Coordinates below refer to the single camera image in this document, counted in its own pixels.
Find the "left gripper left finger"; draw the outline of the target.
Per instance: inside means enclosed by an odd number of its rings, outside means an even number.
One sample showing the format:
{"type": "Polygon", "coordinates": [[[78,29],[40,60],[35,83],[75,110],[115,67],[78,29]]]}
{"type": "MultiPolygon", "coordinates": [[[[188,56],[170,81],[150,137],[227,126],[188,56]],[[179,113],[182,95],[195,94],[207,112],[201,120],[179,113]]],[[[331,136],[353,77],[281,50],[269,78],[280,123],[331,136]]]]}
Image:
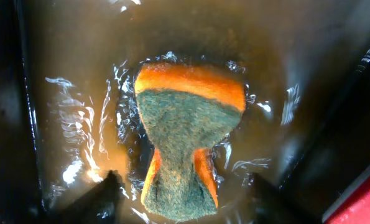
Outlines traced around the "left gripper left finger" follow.
{"type": "Polygon", "coordinates": [[[55,223],[114,224],[122,197],[121,176],[110,170],[106,178],[55,216],[55,223]]]}

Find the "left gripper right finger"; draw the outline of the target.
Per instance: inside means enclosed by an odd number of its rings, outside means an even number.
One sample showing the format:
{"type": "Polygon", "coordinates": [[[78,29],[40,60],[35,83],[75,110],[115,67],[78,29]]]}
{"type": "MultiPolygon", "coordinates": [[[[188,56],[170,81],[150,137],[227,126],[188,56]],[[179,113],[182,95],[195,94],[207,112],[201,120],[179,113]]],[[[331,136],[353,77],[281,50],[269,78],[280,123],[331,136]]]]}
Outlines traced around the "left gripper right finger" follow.
{"type": "Polygon", "coordinates": [[[315,224],[321,223],[257,173],[249,176],[249,214],[257,224],[315,224]]]}

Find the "green orange sponge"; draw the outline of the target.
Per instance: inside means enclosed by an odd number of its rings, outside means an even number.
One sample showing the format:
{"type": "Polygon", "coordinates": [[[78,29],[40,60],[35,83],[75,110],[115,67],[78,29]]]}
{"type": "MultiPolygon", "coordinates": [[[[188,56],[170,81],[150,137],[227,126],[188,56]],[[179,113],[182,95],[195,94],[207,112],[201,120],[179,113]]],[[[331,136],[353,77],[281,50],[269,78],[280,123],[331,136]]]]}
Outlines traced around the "green orange sponge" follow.
{"type": "Polygon", "coordinates": [[[141,203],[176,222],[214,215],[210,153],[241,120],[243,84],[213,67],[152,63],[142,66],[134,90],[154,147],[141,203]]]}

